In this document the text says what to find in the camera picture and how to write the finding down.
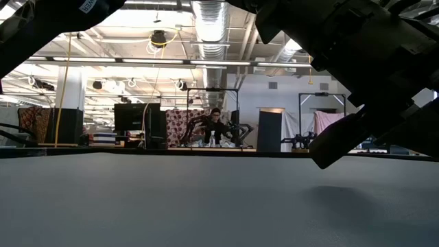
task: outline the person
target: person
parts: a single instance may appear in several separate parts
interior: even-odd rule
[[[211,140],[212,131],[215,131],[215,146],[220,146],[221,134],[226,133],[226,126],[220,121],[221,110],[214,108],[211,111],[211,123],[204,123],[196,132],[204,131],[204,145],[208,145]]]

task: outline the metal frame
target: metal frame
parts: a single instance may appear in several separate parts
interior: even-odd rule
[[[197,91],[206,91],[206,92],[225,92],[225,91],[232,91],[236,93],[236,110],[238,113],[238,116],[240,115],[239,112],[239,90],[238,89],[217,89],[217,88],[190,88],[187,89],[187,100],[186,100],[186,126],[189,123],[189,92],[193,91],[193,90],[197,90]]]
[[[346,95],[343,93],[299,93],[299,134],[302,136],[302,105],[312,96],[316,97],[328,97],[328,96],[334,96],[334,98],[343,105],[344,110],[344,116],[346,116]],[[343,102],[337,97],[341,96],[343,97]]]

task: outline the computer monitor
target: computer monitor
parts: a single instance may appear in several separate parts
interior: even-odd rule
[[[115,130],[134,131],[142,130],[142,116],[147,104],[115,104]],[[149,104],[145,113],[145,129],[160,128],[156,119],[160,114],[160,104]]]

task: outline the yellow cable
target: yellow cable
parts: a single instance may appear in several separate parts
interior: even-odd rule
[[[165,46],[163,45],[161,59],[163,59],[164,55],[165,55]],[[158,82],[158,77],[160,75],[160,70],[161,70],[161,68],[158,68],[157,77],[156,77],[156,83],[154,84],[154,87],[152,89],[150,100],[153,98],[154,92],[156,91],[156,86],[157,86],[157,82]],[[149,105],[150,105],[150,102],[148,102],[146,104],[146,106],[145,106],[145,109],[143,109],[143,118],[142,118],[143,148],[145,148],[145,149],[146,149],[145,114],[146,114],[146,110],[148,109]]]
[[[71,33],[69,34],[69,52],[67,54],[67,64],[66,64],[66,71],[64,75],[64,83],[62,84],[62,93],[61,93],[61,100],[60,100],[60,108],[58,111],[58,119],[56,120],[56,131],[55,131],[55,148],[58,147],[58,132],[60,130],[60,120],[61,120],[61,111],[62,111],[62,102],[64,101],[64,94],[66,93],[66,82],[67,82],[67,74],[69,72],[69,65],[70,65],[70,55],[71,55]]]
[[[178,33],[179,33],[179,31],[176,29],[176,35],[174,35],[174,37],[170,41],[167,41],[165,43],[155,43],[155,42],[153,42],[151,40],[152,34],[150,35],[149,40],[150,40],[151,44],[153,44],[153,45],[163,45],[163,49],[164,49],[165,45],[172,43],[177,38]]]

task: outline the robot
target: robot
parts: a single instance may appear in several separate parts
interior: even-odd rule
[[[9,0],[0,0],[0,7]],[[369,136],[439,156],[439,99],[419,108],[412,98],[427,88],[439,90],[439,27],[424,20],[438,8],[409,19],[399,16],[420,0],[228,0],[257,15],[264,43],[280,31],[313,57],[352,94],[356,107],[310,144],[310,154],[325,169]],[[62,32],[76,32],[103,21],[125,0],[28,1],[0,25],[0,78]]]

